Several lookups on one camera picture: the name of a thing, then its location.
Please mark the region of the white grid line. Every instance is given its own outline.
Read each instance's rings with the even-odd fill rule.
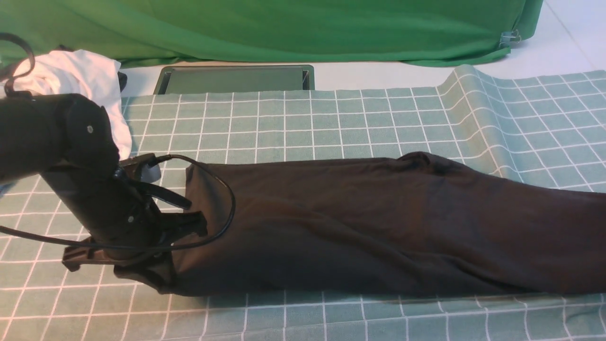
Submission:
[[[598,308],[598,317],[600,318],[600,322],[602,322],[602,328],[604,329],[604,334],[606,334],[606,321],[604,320],[604,315],[602,314],[602,311],[604,310],[604,306],[606,305],[606,302],[604,302],[604,294],[600,294],[600,300],[601,303],[600,307]]]
[[[480,307],[480,308],[482,308],[482,309],[484,309],[484,313],[483,314],[486,315],[486,318],[484,320],[484,331],[486,332],[486,340],[490,341],[490,329],[488,328],[488,318],[490,316],[490,312],[488,311],[488,308],[483,307],[480,304],[480,300],[478,299],[477,296],[475,296],[475,298],[476,298],[476,304],[477,304],[477,306]]]
[[[233,106],[234,106],[234,102],[233,102],[233,98],[235,96],[235,93],[232,93],[231,95],[231,108],[230,108],[230,115],[229,115],[229,129],[227,131],[227,148],[225,150],[225,163],[228,163],[229,160],[229,143],[230,143],[230,138],[231,138],[231,124],[233,122]]]
[[[362,309],[362,320],[364,321],[364,340],[368,341],[368,320],[364,311],[364,296],[360,295],[360,309]]]
[[[485,93],[488,93],[488,91],[486,91],[486,87],[484,87],[484,82],[480,80],[480,84],[482,84],[482,89],[484,89],[484,92],[485,92]],[[494,105],[493,105],[493,103],[490,101],[490,99],[488,100],[488,102],[490,103],[490,108],[491,108],[491,111],[493,112],[493,114],[496,114],[496,110],[494,109]],[[507,150],[509,153],[511,153],[511,150],[510,150],[510,148],[509,148],[509,144],[507,143],[507,138],[505,137],[505,133],[503,132],[503,129],[502,129],[502,127],[501,127],[501,123],[500,123],[500,122],[499,122],[499,120],[498,120],[498,119],[496,119],[496,118],[495,118],[495,121],[496,121],[496,124],[497,124],[497,127],[496,127],[496,128],[497,128],[497,129],[499,129],[499,131],[501,132],[501,136],[503,137],[503,142],[505,143],[505,149],[506,149],[506,150]],[[512,165],[512,166],[513,166],[513,167],[512,167],[512,168],[513,168],[513,171],[514,171],[514,172],[516,172],[516,173],[518,173],[518,175],[519,175],[519,172],[518,172],[518,166],[516,165],[516,161],[513,159],[513,157],[511,158],[511,162],[513,163],[513,165]]]
[[[248,325],[248,294],[246,294],[244,303],[244,327],[242,328],[242,334],[240,334],[240,340],[244,341],[244,333],[246,333],[246,327]]]
[[[282,309],[284,309],[284,324],[282,325],[282,341],[286,341],[286,290],[283,290],[283,304]],[[324,341],[326,341],[326,329],[324,329]]]
[[[427,150],[431,153],[431,147],[429,145],[429,140],[427,138],[427,133],[425,132],[425,127],[423,126],[423,121],[421,120],[421,113],[419,112],[419,105],[417,104],[416,98],[414,98],[413,101],[415,102],[415,111],[417,113],[417,117],[419,118],[419,123],[421,123],[421,130],[423,130],[423,137],[425,138],[425,143],[427,145]]]
[[[328,341],[328,325],[326,324],[326,297],[324,295],[324,291],[322,291],[322,324],[324,325],[324,341]]]
[[[202,341],[202,339],[206,335],[206,330],[208,330],[208,315],[210,314],[209,309],[210,309],[210,297],[206,297],[206,314],[204,316],[204,328],[202,329],[202,335],[200,335],[199,341]]]
[[[337,112],[339,112],[339,103],[337,102]],[[370,149],[370,157],[375,157],[375,152],[373,151],[373,143],[370,139],[370,127],[368,126],[368,118],[366,117],[366,113],[364,113],[364,124],[366,126],[366,136],[368,138],[368,148]]]
[[[95,293],[93,294],[93,301],[90,305],[90,310],[88,311],[88,316],[86,319],[86,324],[84,325],[84,331],[82,332],[82,338],[80,339],[80,341],[84,341],[84,339],[86,338],[86,333],[88,331],[88,326],[90,325],[90,319],[91,317],[93,317],[93,311],[95,311],[95,304],[97,302],[97,296],[99,295],[99,289],[101,288],[101,282],[103,281],[103,275],[105,272],[105,267],[107,265],[103,265],[101,266],[101,271],[99,272],[99,281],[98,284],[96,285],[96,289],[95,289]]]
[[[568,326],[566,325],[566,297],[562,297],[563,300],[563,307],[562,307],[562,324],[564,325],[564,331],[566,331],[566,335],[568,336],[569,340],[572,340],[572,335],[570,335],[570,331],[568,330]]]
[[[516,302],[519,302],[522,305],[524,305],[524,332],[526,333],[526,338],[528,338],[528,341],[530,341],[531,340],[530,331],[528,330],[528,303],[518,300],[517,297],[514,297],[513,299]]]
[[[398,301],[397,300],[384,300],[384,301],[377,301],[377,300],[368,300],[368,301],[364,301],[364,303],[392,303],[392,304],[397,304]],[[354,306],[360,305],[360,301],[359,300],[352,300],[352,301],[342,301],[342,302],[325,302],[324,303],[326,306],[341,306],[341,305],[350,305],[350,306]],[[603,306],[604,304],[602,302],[590,302],[590,303],[572,303],[572,304],[566,304],[567,308],[599,308],[601,306]],[[283,308],[284,305],[261,305],[261,306],[249,306],[248,310],[257,310],[257,309],[267,309],[267,308]],[[291,304],[287,304],[286,307],[288,308],[297,308],[297,307],[322,307],[322,302],[316,302],[316,303],[291,303]],[[443,316],[451,316],[451,317],[455,317],[455,316],[484,316],[487,313],[489,314],[497,314],[497,313],[503,313],[503,312],[525,312],[527,311],[542,311],[542,310],[551,310],[551,309],[562,309],[564,307],[564,304],[553,304],[553,305],[545,305],[545,306],[529,306],[528,308],[523,307],[523,308],[502,308],[502,309],[488,309],[486,307],[483,307],[481,305],[478,305],[478,307],[482,308],[482,310],[475,310],[475,311],[456,311],[456,312],[440,312],[440,313],[433,313],[433,314],[419,314],[419,315],[405,315],[405,316],[397,316],[397,317],[380,317],[380,318],[375,318],[375,319],[371,319],[372,321],[376,321],[376,320],[398,320],[398,319],[402,319],[403,317],[409,318],[409,319],[424,319],[426,317],[443,317]],[[171,312],[203,312],[203,311],[210,311],[210,312],[221,312],[221,311],[231,311],[234,308],[198,308],[198,309],[174,309],[171,310]],[[127,316],[127,315],[149,315],[149,314],[164,314],[166,313],[166,310],[159,310],[159,311],[126,311],[126,312],[96,312],[96,313],[89,313],[89,314],[63,314],[63,315],[35,315],[35,316],[15,316],[14,318],[12,318],[13,320],[30,320],[30,319],[47,319],[47,318],[69,318],[69,317],[95,317],[95,316]],[[0,320],[10,320],[11,317],[0,317]]]
[[[257,120],[257,130],[255,132],[255,163],[258,162],[258,154],[259,154],[259,122],[261,117],[259,113],[261,112],[261,92],[257,94],[257,115],[255,116]]]
[[[393,112],[394,113],[409,113],[411,115],[415,115],[417,112],[436,112],[436,111],[443,112],[443,111],[453,110],[454,108],[455,107],[451,107],[449,109],[447,108],[447,109],[427,109],[427,110],[425,110],[425,109],[419,109],[419,110],[409,109],[409,110],[394,110]],[[478,106],[478,107],[473,108],[474,112],[477,111],[477,110],[490,110],[490,108],[489,107],[482,107],[482,106]],[[574,111],[566,111],[566,113],[567,114],[571,114],[571,113],[583,113],[583,112],[586,112],[586,111],[587,110],[574,110]],[[389,112],[388,111],[339,112],[338,114],[340,114],[340,115],[360,115],[360,114],[363,114],[363,113],[389,113]],[[337,112],[331,112],[331,113],[312,113],[312,114],[309,114],[309,113],[289,113],[287,116],[310,116],[310,115],[311,116],[319,116],[319,115],[334,115],[334,114],[337,114]],[[518,120],[518,119],[522,119],[522,118],[536,118],[536,115],[512,117],[512,116],[503,116],[499,112],[493,112],[493,114],[495,114],[496,116],[498,116],[500,118],[503,118],[505,120]],[[544,114],[541,114],[541,115],[542,116],[559,116],[559,115],[562,115],[562,113],[560,113],[560,112],[556,112],[556,113],[544,113]],[[284,115],[281,115],[281,114],[280,115],[270,115],[270,114],[260,115],[260,117],[279,117],[279,116],[284,116]],[[237,118],[254,118],[254,117],[256,117],[256,116],[254,116],[254,115],[237,116]],[[212,120],[226,120],[227,117],[207,117],[206,119],[207,120],[211,120],[211,121]],[[166,122],[169,122],[169,121],[174,121],[174,120],[175,120],[174,118],[152,118],[150,120],[147,120],[145,118],[134,118],[134,119],[128,120],[127,122],[130,122],[130,123],[134,123],[134,122],[147,122],[147,121],[149,121],[149,122],[157,122],[157,121],[166,121]],[[179,120],[181,120],[181,121],[197,121],[197,120],[200,120],[200,117],[182,117]],[[428,126],[432,126],[432,124],[425,124],[424,126],[428,127]],[[148,137],[150,137],[150,136],[166,136],[166,135],[168,135],[168,134],[161,134],[161,133],[150,133],[150,134],[146,133],[145,134],[145,136],[148,136]],[[180,133],[180,135],[195,135],[195,133]],[[135,136],[135,137],[141,137],[143,135],[134,134],[133,136]]]
[[[463,98],[465,98],[465,101],[467,102],[467,106],[468,106],[468,107],[469,107],[469,109],[471,110],[471,108],[472,108],[473,106],[471,105],[471,102],[469,102],[469,98],[467,97],[467,93],[465,93],[465,89],[463,88],[463,84],[461,83],[461,78],[460,78],[460,77],[459,77],[459,75],[457,74],[457,71],[456,71],[456,70],[454,70],[454,71],[453,71],[453,73],[454,73],[454,75],[455,75],[455,76],[457,76],[457,82],[459,83],[459,85],[460,85],[461,89],[463,90]],[[490,144],[488,143],[488,140],[486,140],[486,136],[484,136],[484,133],[483,133],[482,129],[480,128],[480,127],[481,127],[481,124],[480,124],[480,122],[478,121],[478,118],[476,117],[476,114],[475,114],[473,111],[471,111],[471,114],[473,115],[473,119],[475,120],[476,124],[478,125],[478,129],[479,129],[479,131],[480,131],[480,134],[482,135],[482,139],[484,140],[484,143],[486,144],[486,147],[488,147]],[[494,154],[492,153],[492,150],[490,150],[490,149],[489,149],[489,152],[490,152],[490,157],[492,157],[492,159],[493,159],[494,166],[495,166],[496,168],[498,168],[498,167],[499,167],[499,163],[496,161],[496,158],[494,157]],[[501,177],[503,177],[503,173],[501,172],[501,170],[500,170],[500,169],[499,169],[499,175],[500,175]]]
[[[396,127],[396,120],[393,117],[393,110],[391,108],[391,101],[387,100],[387,104],[389,105],[389,115],[391,116],[391,123],[393,124],[393,132],[396,134],[396,141],[398,142],[398,150],[400,151],[400,155],[403,155],[404,153],[402,152],[402,145],[400,144],[400,135],[398,135],[398,128]]]

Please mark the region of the black pants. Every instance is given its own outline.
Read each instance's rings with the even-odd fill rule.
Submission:
[[[606,291],[606,194],[521,184],[422,152],[208,167],[233,188],[236,215],[217,241],[174,252],[180,295]],[[186,197],[216,233],[227,191],[190,167]]]

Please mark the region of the white floor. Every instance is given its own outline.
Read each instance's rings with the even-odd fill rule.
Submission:
[[[476,66],[500,78],[606,69],[606,0],[544,0],[534,37],[505,59]],[[196,64],[234,64],[206,62]],[[452,68],[400,62],[313,63],[316,90],[437,86]],[[123,96],[151,95],[163,66],[126,69]]]

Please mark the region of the white cloth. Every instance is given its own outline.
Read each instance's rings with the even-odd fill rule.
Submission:
[[[25,60],[18,66],[15,75],[29,68],[30,62]],[[133,139],[122,116],[119,69],[119,62],[89,51],[52,51],[37,56],[34,70],[25,77],[17,78],[14,88],[28,90],[34,96],[79,93],[98,106],[105,107],[120,160],[124,160],[130,156]],[[0,91],[0,98],[3,96],[4,91]]]

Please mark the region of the metal tray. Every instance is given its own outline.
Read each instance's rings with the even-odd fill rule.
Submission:
[[[311,65],[168,66],[162,69],[157,95],[314,90]]]

